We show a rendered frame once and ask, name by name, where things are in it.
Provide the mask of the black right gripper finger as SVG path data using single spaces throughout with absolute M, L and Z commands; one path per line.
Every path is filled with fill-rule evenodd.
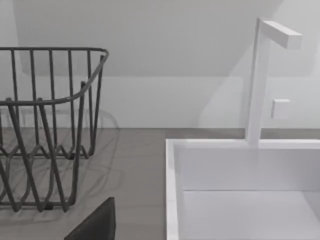
M 115 198 L 108 197 L 63 240 L 115 240 L 116 238 Z

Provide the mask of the white sink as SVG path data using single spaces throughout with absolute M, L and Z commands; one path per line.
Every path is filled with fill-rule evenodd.
M 166 240 L 320 240 L 320 140 L 167 139 Z

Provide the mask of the tall white tap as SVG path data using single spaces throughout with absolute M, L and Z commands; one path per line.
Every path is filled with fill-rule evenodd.
M 277 21 L 259 17 L 256 19 L 245 127 L 245 140 L 251 148 L 257 148 L 261 139 L 271 43 L 286 50 L 299 50 L 302 41 L 302 33 Z

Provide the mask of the white square tap knob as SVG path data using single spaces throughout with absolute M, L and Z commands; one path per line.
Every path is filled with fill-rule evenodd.
M 290 112 L 290 104 L 290 99 L 274 98 L 272 101 L 271 118 L 274 120 L 287 119 Z

